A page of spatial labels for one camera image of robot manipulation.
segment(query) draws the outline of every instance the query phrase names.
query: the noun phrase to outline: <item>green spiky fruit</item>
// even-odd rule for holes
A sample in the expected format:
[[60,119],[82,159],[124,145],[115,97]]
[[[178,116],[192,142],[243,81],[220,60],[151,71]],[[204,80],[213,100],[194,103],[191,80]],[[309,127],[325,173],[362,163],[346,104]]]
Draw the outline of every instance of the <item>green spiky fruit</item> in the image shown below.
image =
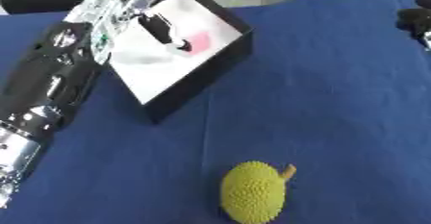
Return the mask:
[[283,209],[286,181],[295,171],[293,165],[279,174],[263,162],[241,163],[221,183],[221,207],[242,224],[267,223]]

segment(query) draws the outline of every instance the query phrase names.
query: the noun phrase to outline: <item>pink object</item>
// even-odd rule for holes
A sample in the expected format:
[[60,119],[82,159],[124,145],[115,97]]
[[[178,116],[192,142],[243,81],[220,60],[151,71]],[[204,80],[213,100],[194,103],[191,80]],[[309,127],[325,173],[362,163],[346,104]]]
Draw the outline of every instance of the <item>pink object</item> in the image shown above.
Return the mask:
[[211,47],[211,38],[208,32],[199,33],[186,38],[186,40],[191,44],[191,55],[197,55]]

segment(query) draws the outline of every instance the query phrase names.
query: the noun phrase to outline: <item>black box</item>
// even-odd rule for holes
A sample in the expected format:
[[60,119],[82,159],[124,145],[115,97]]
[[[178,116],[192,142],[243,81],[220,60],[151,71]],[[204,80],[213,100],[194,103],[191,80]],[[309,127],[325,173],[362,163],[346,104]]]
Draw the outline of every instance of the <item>black box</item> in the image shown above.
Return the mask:
[[252,30],[213,0],[165,0],[161,14],[193,46],[169,49],[132,23],[115,43],[111,67],[154,122],[178,110],[252,51]]

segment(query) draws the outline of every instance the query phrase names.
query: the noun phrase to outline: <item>blue table surface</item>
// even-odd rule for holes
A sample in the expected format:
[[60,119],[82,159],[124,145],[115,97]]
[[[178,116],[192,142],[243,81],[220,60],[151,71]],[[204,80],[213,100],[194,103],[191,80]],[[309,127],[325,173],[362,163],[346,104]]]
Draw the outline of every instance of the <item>blue table surface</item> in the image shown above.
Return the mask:
[[[220,179],[250,160],[298,168],[274,223],[431,223],[431,56],[394,27],[413,6],[237,9],[254,55],[158,126],[106,72],[0,223],[231,223]],[[63,16],[0,17],[1,79]]]

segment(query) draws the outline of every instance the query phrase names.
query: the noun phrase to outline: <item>robotic arm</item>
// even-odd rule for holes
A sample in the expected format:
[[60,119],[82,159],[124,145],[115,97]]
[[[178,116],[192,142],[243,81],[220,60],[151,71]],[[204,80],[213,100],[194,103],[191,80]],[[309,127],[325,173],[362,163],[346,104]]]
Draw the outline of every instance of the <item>robotic arm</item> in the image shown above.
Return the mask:
[[114,39],[133,18],[147,19],[160,1],[85,0],[32,45],[0,90],[0,208],[35,169],[53,135],[73,121],[110,59]]

